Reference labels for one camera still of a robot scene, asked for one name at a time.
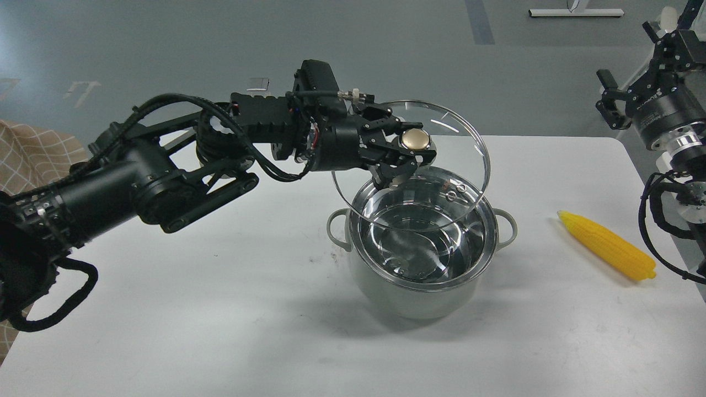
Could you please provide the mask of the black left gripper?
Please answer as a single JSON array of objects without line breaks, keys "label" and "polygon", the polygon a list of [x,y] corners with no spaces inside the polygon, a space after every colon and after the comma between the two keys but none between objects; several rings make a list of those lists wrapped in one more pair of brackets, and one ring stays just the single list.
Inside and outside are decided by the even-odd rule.
[{"label": "black left gripper", "polygon": [[424,150],[404,148],[387,139],[422,128],[421,122],[403,121],[385,105],[354,105],[315,117],[313,171],[368,169],[376,189],[407,181],[419,168],[431,165],[436,146]]}]

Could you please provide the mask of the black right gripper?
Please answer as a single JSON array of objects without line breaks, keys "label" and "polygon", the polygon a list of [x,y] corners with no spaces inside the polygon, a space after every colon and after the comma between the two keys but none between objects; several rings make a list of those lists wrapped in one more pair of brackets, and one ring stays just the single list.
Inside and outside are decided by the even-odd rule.
[{"label": "black right gripper", "polygon": [[[691,30],[675,30],[658,39],[644,73],[628,90],[621,90],[607,69],[599,69],[602,97],[596,109],[608,127],[635,126],[648,150],[663,150],[662,137],[693,131],[704,137],[704,107],[687,88],[685,77],[704,70],[704,42]],[[618,101],[626,104],[620,111]]]}]

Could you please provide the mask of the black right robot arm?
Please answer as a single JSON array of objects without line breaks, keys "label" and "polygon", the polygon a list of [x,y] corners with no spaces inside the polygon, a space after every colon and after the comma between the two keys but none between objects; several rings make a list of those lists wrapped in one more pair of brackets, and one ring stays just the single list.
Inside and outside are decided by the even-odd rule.
[{"label": "black right robot arm", "polygon": [[620,89],[607,69],[597,71],[602,97],[595,107],[613,130],[635,127],[646,150],[669,155],[665,173],[646,181],[638,225],[649,251],[686,281],[704,284],[704,263],[695,273],[666,261],[651,242],[646,217],[680,239],[695,241],[704,251],[704,106],[687,88],[686,74],[704,70],[704,42],[691,30],[659,34],[653,23],[643,28],[654,45],[646,69]]}]

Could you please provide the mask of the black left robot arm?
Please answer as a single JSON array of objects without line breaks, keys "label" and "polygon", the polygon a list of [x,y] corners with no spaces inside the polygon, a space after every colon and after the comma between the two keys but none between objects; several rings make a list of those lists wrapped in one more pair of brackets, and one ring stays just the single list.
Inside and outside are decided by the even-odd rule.
[{"label": "black left robot arm", "polygon": [[55,326],[98,281],[71,249],[134,216],[179,231],[252,191],[254,164],[281,183],[365,169],[381,190],[436,158],[421,122],[343,92],[325,61],[305,60],[293,77],[282,97],[159,95],[112,123],[65,178],[2,192],[2,320],[24,332]]}]

